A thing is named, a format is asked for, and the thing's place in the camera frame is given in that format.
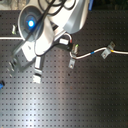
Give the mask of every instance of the wire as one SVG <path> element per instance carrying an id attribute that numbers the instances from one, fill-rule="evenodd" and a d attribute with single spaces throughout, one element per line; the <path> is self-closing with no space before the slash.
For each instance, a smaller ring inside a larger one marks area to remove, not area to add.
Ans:
<path id="1" fill-rule="evenodd" d="M 71 7 L 66 7 L 64 5 L 64 8 L 67 9 L 67 10 L 72 10 L 74 8 L 75 4 L 76 4 L 76 0 L 74 0 L 74 3 L 73 3 L 73 5 Z"/>
<path id="2" fill-rule="evenodd" d="M 52 6 L 53 7 L 58 7 L 58 6 L 61 6 L 61 4 L 62 4 L 62 2 L 60 3 L 60 4 L 53 4 Z"/>
<path id="3" fill-rule="evenodd" d="M 21 37 L 0 37 L 0 40 L 23 40 Z"/>
<path id="4" fill-rule="evenodd" d="M 97 50 L 95 50 L 95 51 L 93 51 L 93 52 L 91 52 L 91 53 L 85 54 L 85 55 L 83 55 L 83 56 L 75 57 L 75 59 L 82 59 L 82 58 L 85 58 L 85 57 L 87 57 L 87 56 L 90 56 L 90 55 L 92 55 L 92 54 L 94 54 L 94 53 L 97 53 L 97 52 L 102 51 L 102 50 L 105 50 L 105 49 L 106 49 L 106 47 L 103 47 L 103 48 L 97 49 Z"/>
<path id="5" fill-rule="evenodd" d="M 72 37 L 71 37 L 71 35 L 70 35 L 70 34 L 68 34 L 68 33 L 64 33 L 64 35 L 68 36 L 68 37 L 69 37 L 69 39 L 70 39 L 70 43 L 72 43 Z"/>
<path id="6" fill-rule="evenodd" d="M 66 0 L 62 1 L 60 8 L 56 12 L 54 12 L 54 13 L 47 13 L 47 15 L 49 15 L 49 16 L 57 15 L 60 12 L 60 10 L 64 7 L 65 2 L 66 2 Z M 39 3 L 39 6 L 40 6 L 41 10 L 44 12 L 45 10 L 42 8 L 40 0 L 38 0 L 38 3 Z"/>
<path id="7" fill-rule="evenodd" d="M 125 54 L 125 55 L 128 55 L 128 52 L 121 52 L 121 51 L 114 51 L 114 50 L 111 50 L 112 53 L 117 53 L 117 54 Z"/>

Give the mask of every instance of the blue light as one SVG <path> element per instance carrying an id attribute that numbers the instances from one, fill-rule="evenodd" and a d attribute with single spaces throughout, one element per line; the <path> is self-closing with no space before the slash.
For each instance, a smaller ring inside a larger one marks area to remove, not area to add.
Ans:
<path id="1" fill-rule="evenodd" d="M 35 25 L 35 23 L 34 23 L 34 21 L 33 20 L 30 20 L 29 22 L 28 22 L 28 26 L 29 27 L 34 27 L 34 25 Z"/>

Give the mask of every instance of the pegboard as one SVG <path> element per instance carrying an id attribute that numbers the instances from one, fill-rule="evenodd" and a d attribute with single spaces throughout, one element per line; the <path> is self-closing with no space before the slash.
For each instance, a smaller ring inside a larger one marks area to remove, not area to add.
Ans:
<path id="1" fill-rule="evenodd" d="M 0 36 L 11 36 L 19 11 L 0 12 Z M 72 35 L 79 55 L 108 46 L 128 51 L 128 12 L 89 12 L 84 28 Z M 101 53 L 77 60 L 53 48 L 45 57 L 41 84 L 32 83 L 33 65 L 11 78 L 11 50 L 20 40 L 0 40 L 0 126 L 3 128 L 127 128 L 128 56 Z M 26 63 L 22 54 L 21 61 Z"/>

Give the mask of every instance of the white cable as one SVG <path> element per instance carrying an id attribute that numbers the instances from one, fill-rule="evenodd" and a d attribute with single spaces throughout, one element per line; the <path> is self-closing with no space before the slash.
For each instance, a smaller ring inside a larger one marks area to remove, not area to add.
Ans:
<path id="1" fill-rule="evenodd" d="M 92 55 L 92 54 L 94 54 L 94 53 L 96 53 L 96 52 L 99 52 L 99 51 L 102 51 L 102 50 L 105 50 L 105 49 L 106 49 L 106 47 L 103 47 L 103 48 L 100 48 L 100 49 L 95 50 L 94 52 L 85 54 L 85 55 L 83 55 L 83 56 L 75 57 L 75 59 L 82 59 L 82 58 L 85 58 L 85 57 L 87 57 L 87 56 L 90 56 L 90 55 Z"/>
<path id="2" fill-rule="evenodd" d="M 117 53 L 117 54 L 127 54 L 128 55 L 128 52 L 120 52 L 120 51 L 114 51 L 114 50 L 111 50 L 111 52 Z"/>
<path id="3" fill-rule="evenodd" d="M 0 37 L 0 40 L 23 40 L 21 37 Z"/>
<path id="4" fill-rule="evenodd" d="M 72 37 L 71 37 L 71 35 L 68 34 L 68 33 L 64 33 L 64 35 L 67 35 L 69 37 L 69 39 L 70 39 L 70 42 L 72 43 Z"/>

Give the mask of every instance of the connector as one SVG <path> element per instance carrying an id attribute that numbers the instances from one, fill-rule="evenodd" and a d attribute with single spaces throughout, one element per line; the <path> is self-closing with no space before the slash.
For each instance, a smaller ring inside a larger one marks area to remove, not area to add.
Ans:
<path id="1" fill-rule="evenodd" d="M 113 43 L 113 41 L 111 41 L 111 43 L 108 45 L 108 47 L 101 54 L 101 56 L 103 57 L 103 59 L 106 59 L 107 58 L 107 56 L 111 53 L 111 50 L 113 50 L 114 47 L 115 47 L 115 44 Z"/>
<path id="2" fill-rule="evenodd" d="M 73 48 L 72 48 L 72 51 L 71 51 L 71 54 L 72 54 L 72 57 L 70 59 L 70 62 L 69 62 L 69 68 L 73 69 L 74 68 L 74 65 L 75 65 L 75 61 L 76 61 L 76 55 L 78 54 L 78 44 L 77 45 L 73 45 Z"/>

